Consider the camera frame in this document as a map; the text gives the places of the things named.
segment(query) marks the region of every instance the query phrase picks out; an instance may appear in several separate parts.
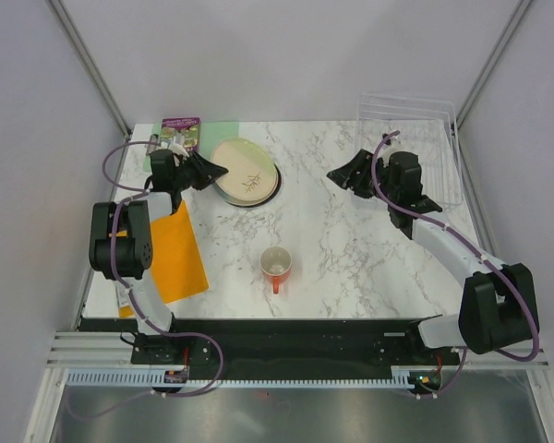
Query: stacked plate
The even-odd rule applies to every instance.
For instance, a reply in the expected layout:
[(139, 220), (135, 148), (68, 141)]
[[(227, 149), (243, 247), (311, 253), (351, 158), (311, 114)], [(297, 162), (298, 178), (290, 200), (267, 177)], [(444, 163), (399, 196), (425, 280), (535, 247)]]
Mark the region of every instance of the stacked plate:
[(230, 171), (215, 182), (215, 188), (231, 205), (257, 207), (279, 191), (279, 170), (267, 151), (250, 140), (225, 140), (213, 150), (210, 160)]

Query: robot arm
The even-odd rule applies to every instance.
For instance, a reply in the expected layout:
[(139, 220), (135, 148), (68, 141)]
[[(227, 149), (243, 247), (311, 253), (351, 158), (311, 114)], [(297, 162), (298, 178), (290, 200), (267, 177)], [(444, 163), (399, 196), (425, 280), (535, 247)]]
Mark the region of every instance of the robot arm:
[(181, 192), (194, 187), (205, 189), (228, 170), (206, 161), (196, 152), (178, 156), (171, 150), (155, 150), (150, 154), (152, 175), (149, 194), (136, 198), (121, 209), (117, 232), (113, 232), (113, 216), (117, 205), (114, 202), (97, 203), (92, 209), (90, 228), (89, 260), (94, 270), (114, 281), (121, 292), (127, 288), (116, 280), (111, 269), (111, 238), (115, 235), (115, 263), (118, 275), (129, 284), (139, 310), (128, 301), (133, 312), (141, 311), (144, 318), (137, 317), (139, 332), (157, 335), (145, 319), (157, 328), (168, 331), (173, 314), (164, 304), (151, 275), (153, 247), (150, 223), (175, 213), (181, 203)]
[[(360, 150), (349, 163), (329, 172), (327, 177), (358, 197), (383, 195), (389, 203), (392, 224), (428, 250), (463, 286), (459, 315), (417, 321), (408, 331), (412, 342), (417, 348), (467, 346), (475, 353), (488, 353), (532, 338), (519, 303), (483, 261), (499, 269), (514, 285), (537, 326), (536, 295), (529, 269), (522, 264), (506, 265), (489, 253), (458, 241), (457, 237), (463, 236), (455, 228), (453, 234), (449, 233), (450, 224), (441, 207), (423, 194), (418, 157), (400, 150), (397, 140), (383, 136), (389, 147), (375, 161), (379, 193), (375, 191), (371, 171), (373, 154), (366, 150)], [(428, 220), (418, 218), (424, 214)]]

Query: tabletop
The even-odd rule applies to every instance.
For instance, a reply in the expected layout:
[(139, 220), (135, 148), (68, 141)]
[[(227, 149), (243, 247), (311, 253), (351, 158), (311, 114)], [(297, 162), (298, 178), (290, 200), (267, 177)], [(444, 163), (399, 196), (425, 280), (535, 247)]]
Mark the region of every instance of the tabletop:
[[(136, 125), (132, 141), (149, 139), (153, 128)], [(459, 310), (461, 285), (393, 227), (383, 203), (358, 201), (326, 178), (355, 155), (355, 122), (240, 123), (237, 130), (268, 151), (283, 185), (271, 202), (252, 210), (228, 205), (213, 187), (183, 192), (210, 288), (169, 304), (177, 317), (397, 318)], [(143, 186), (145, 152), (129, 148), (122, 184)], [(115, 200), (130, 194), (117, 190)], [(447, 214), (476, 239), (465, 201)], [(259, 268), (271, 245), (293, 257), (278, 295)], [(118, 317), (113, 283), (100, 272), (92, 277), (83, 317)]]

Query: dish rack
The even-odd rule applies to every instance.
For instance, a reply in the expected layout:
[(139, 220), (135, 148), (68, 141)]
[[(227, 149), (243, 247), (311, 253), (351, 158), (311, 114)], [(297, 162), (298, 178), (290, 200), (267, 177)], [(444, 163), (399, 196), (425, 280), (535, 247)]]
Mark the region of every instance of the dish rack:
[(402, 149), (418, 155), (423, 193), (444, 210), (464, 201), (455, 108), (451, 102), (365, 93), (359, 98), (355, 149), (373, 152), (382, 134), (401, 131)]

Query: gray floor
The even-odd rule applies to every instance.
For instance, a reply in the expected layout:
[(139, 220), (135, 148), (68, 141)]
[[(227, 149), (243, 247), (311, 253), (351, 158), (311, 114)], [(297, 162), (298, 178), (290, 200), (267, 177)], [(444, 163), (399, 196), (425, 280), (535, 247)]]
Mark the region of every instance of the gray floor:
[[(137, 392), (67, 389), (74, 410), (85, 414)], [(547, 441), (524, 373), (464, 373), (435, 401), (375, 389), (217, 389), (192, 399), (148, 396), (88, 423), (60, 412), (58, 426), (59, 441), (66, 443)]]

